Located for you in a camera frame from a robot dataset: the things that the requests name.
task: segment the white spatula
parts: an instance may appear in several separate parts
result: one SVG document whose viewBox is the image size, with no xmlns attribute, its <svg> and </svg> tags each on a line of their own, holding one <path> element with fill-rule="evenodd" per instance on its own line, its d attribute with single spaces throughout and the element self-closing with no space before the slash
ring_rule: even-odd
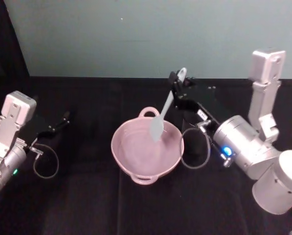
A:
<svg viewBox="0 0 292 235">
<path fill-rule="evenodd" d="M 179 73 L 178 73 L 178 77 L 180 81 L 184 81 L 185 77 L 186 77 L 186 73 L 187 73 L 187 69 L 186 68 L 182 68 Z M 164 130 L 164 117 L 166 115 L 166 112 L 168 111 L 169 107 L 172 104 L 174 97 L 172 94 L 172 91 L 170 91 L 169 95 L 167 96 L 167 99 L 165 101 L 165 104 L 163 106 L 163 109 L 161 111 L 161 114 L 157 117 L 154 117 L 150 123 L 150 135 L 151 138 L 157 142 Z"/>
</svg>

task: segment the black fabric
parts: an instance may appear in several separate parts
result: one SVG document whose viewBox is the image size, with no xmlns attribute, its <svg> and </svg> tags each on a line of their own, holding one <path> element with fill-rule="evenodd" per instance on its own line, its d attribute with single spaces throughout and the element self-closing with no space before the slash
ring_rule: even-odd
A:
<svg viewBox="0 0 292 235">
<path fill-rule="evenodd" d="M 0 76 L 23 82 L 28 70 L 11 24 L 8 11 L 0 0 Z"/>
<path fill-rule="evenodd" d="M 247 117 L 251 83 L 206 79 L 233 114 Z M 17 86 L 0 81 L 4 96 Z M 142 108 L 160 109 L 167 79 L 93 79 L 36 77 L 22 92 L 38 95 L 36 113 L 50 123 L 66 109 L 74 122 L 48 141 L 60 158 L 59 175 L 41 180 L 29 156 L 0 192 L 0 235 L 283 235 L 292 230 L 292 209 L 284 215 L 263 211 L 251 193 L 253 181 L 233 165 L 221 167 L 212 153 L 208 165 L 192 171 L 179 164 L 151 186 L 132 182 L 115 163 L 114 131 Z M 275 146 L 292 149 L 292 80 L 283 81 L 274 107 L 280 130 Z M 182 114 L 170 109 L 167 120 L 181 128 Z"/>
</svg>

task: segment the black cable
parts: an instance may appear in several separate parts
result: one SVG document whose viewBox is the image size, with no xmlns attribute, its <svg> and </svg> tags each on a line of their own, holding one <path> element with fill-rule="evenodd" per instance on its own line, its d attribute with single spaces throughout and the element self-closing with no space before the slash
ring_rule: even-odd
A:
<svg viewBox="0 0 292 235">
<path fill-rule="evenodd" d="M 180 138 L 180 159 L 181 159 L 181 162 L 183 163 L 183 165 L 189 169 L 192 169 L 192 170 L 196 170 L 196 169 L 200 169 L 202 167 L 204 167 L 210 160 L 210 155 L 211 155 L 211 146 L 210 146 L 210 141 L 209 141 L 209 136 L 206 134 L 206 132 L 202 132 L 203 135 L 205 136 L 205 140 L 206 140 L 206 143 L 207 143 L 207 156 L 206 156 L 206 159 L 205 161 L 201 164 L 201 165 L 198 165 L 198 166 L 190 166 L 188 165 L 185 161 L 184 161 L 184 158 L 182 156 L 182 153 L 181 153 L 181 142 L 183 140 L 183 137 L 184 135 L 189 132 L 189 131 L 192 131 L 192 130 L 195 130 L 195 131 L 201 131 L 199 128 L 197 127 L 191 127 L 187 130 L 185 130 L 182 135 L 181 135 L 181 138 Z"/>
<path fill-rule="evenodd" d="M 37 155 L 37 157 L 35 158 L 34 164 L 33 164 L 34 173 L 38 177 L 40 177 L 42 179 L 45 179 L 45 180 L 52 179 L 53 177 L 55 177 L 58 174 L 58 171 L 59 171 L 59 157 L 58 157 L 57 153 L 51 147 L 49 147 L 48 145 L 41 144 L 41 143 L 36 143 L 34 145 L 35 146 L 40 146 L 40 147 L 48 148 L 51 152 L 53 152 L 54 156 L 56 157 L 56 160 L 57 160 L 57 168 L 56 168 L 56 171 L 54 172 L 54 174 L 53 175 L 50 175 L 50 176 L 43 176 L 43 175 L 39 174 L 37 172 L 37 170 L 36 170 L 36 163 L 37 163 L 37 160 L 39 159 L 40 155 Z"/>
</svg>

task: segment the teal wall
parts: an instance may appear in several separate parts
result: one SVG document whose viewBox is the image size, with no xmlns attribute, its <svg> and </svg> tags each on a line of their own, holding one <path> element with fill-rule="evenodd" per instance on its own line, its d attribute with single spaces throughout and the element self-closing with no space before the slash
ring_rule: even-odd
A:
<svg viewBox="0 0 292 235">
<path fill-rule="evenodd" d="M 251 53 L 287 51 L 292 0 L 5 0 L 31 75 L 246 78 Z"/>
</svg>

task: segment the pink bowl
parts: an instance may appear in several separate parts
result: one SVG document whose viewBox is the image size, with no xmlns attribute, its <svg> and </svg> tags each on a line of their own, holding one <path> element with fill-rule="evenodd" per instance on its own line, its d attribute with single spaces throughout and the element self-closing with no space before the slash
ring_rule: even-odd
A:
<svg viewBox="0 0 292 235">
<path fill-rule="evenodd" d="M 181 132 L 173 124 L 164 121 L 164 131 L 159 141 L 154 142 L 149 128 L 152 117 L 159 116 L 153 107 L 144 108 L 137 118 L 123 123 L 111 141 L 113 156 L 120 168 L 140 185 L 153 184 L 160 176 L 169 173 L 180 161 Z M 181 154 L 184 142 L 181 141 Z"/>
</svg>

